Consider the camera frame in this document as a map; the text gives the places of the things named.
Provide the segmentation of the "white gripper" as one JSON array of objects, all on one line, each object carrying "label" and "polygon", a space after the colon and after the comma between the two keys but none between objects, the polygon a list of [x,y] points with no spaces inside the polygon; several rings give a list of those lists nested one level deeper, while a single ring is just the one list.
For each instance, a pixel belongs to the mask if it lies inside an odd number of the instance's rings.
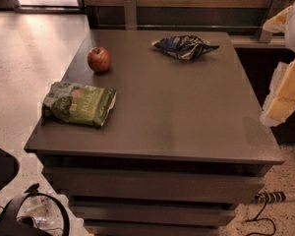
[{"label": "white gripper", "polygon": [[[266,20],[263,29],[272,33],[285,33],[285,46],[295,52],[295,2]],[[265,126],[276,127],[284,123],[295,111],[295,60],[289,64],[279,62],[273,72],[269,94],[265,98],[260,120]]]}]

